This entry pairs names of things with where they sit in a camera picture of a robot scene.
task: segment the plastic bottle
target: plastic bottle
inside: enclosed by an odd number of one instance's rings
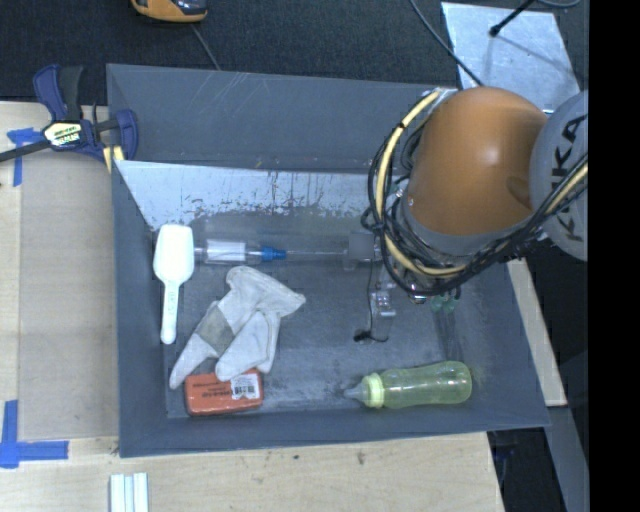
[[[471,396],[471,373],[464,363],[443,361],[371,373],[344,392],[367,407],[391,409],[425,404],[457,404]]]

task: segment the white glove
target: white glove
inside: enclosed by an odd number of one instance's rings
[[[265,315],[284,316],[295,311],[305,300],[304,296],[251,267],[233,267],[227,272],[226,281],[231,290],[209,306],[189,338],[171,371],[171,389],[180,386],[205,359],[220,357],[256,309],[260,308]]]
[[[235,337],[229,348],[216,364],[216,376],[221,381],[257,368],[269,373],[276,355],[280,332],[280,319],[296,311],[305,302],[303,295],[282,286],[276,300],[263,301],[258,309]]]

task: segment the orange package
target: orange package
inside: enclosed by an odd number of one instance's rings
[[[215,373],[189,375],[184,393],[187,411],[193,416],[244,411],[262,404],[262,379],[255,368],[227,382]]]

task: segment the white scoop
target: white scoop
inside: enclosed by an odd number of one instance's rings
[[[193,274],[193,232],[188,226],[165,224],[160,228],[153,256],[153,271],[164,283],[164,305],[160,339],[176,340],[180,286]]]

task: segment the wooden table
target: wooden table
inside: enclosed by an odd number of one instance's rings
[[[8,130],[48,122],[39,104],[0,102],[0,151],[13,147]],[[25,158],[25,179],[30,166],[55,172],[64,159],[50,150]],[[13,162],[0,164],[0,401],[18,398],[21,188],[12,176]],[[565,405],[526,263],[509,269],[546,403]],[[504,511],[485,433],[138,459],[121,459],[116,437],[71,439],[69,446],[68,460],[0,469],[0,509],[108,510],[110,475],[145,472],[153,512]]]

